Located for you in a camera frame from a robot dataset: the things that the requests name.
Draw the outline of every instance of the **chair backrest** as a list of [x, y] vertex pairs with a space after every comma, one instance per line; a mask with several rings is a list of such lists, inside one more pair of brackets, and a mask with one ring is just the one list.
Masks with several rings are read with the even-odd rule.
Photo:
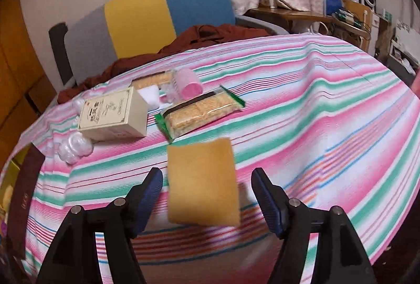
[[118, 58], [156, 53], [193, 25], [235, 24], [230, 0], [110, 0], [64, 37], [77, 83]]
[[58, 23], [52, 26], [48, 31], [55, 63], [57, 64], [58, 72], [60, 73], [63, 84], [66, 84], [69, 79], [73, 77], [66, 47], [64, 46], [64, 36], [68, 30], [66, 23]]

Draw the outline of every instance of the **cracker package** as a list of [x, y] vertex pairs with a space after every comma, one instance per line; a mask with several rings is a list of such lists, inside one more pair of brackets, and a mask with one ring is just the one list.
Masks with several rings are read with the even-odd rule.
[[155, 115], [169, 141], [245, 107], [245, 102], [221, 86], [186, 102], [169, 106]]
[[131, 86], [136, 90], [147, 88], [148, 86], [157, 85], [159, 89], [164, 84], [170, 84], [174, 75], [173, 70], [156, 72], [147, 76], [139, 77], [132, 80]]

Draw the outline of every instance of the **metal screw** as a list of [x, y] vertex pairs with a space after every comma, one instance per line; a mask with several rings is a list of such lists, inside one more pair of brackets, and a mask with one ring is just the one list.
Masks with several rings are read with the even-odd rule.
[[123, 197], [119, 197], [119, 198], [114, 200], [114, 205], [115, 206], [122, 206], [124, 204], [125, 204], [125, 199]]
[[71, 212], [72, 212], [73, 214], [80, 213], [80, 211], [81, 211], [81, 207], [80, 207], [79, 205], [77, 205], [77, 206], [73, 206], [73, 207], [71, 208]]
[[289, 204], [291, 206], [293, 206], [293, 207], [297, 207], [297, 206], [300, 205], [300, 200], [299, 199], [292, 198], [292, 199], [289, 200]]
[[344, 212], [340, 206], [333, 206], [331, 210], [333, 211], [334, 214], [337, 214], [337, 215], [343, 214]]

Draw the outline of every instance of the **pink container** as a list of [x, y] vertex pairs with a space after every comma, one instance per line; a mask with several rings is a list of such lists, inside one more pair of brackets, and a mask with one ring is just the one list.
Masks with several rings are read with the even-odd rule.
[[203, 85], [194, 71], [179, 69], [175, 72], [176, 89], [183, 100], [189, 100], [203, 93]]

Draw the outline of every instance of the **cardboard boxes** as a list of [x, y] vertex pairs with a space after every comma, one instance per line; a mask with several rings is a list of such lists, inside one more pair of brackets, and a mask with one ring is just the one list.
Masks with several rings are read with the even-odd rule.
[[78, 130], [96, 141], [145, 137], [148, 104], [133, 87], [89, 98], [80, 114]]

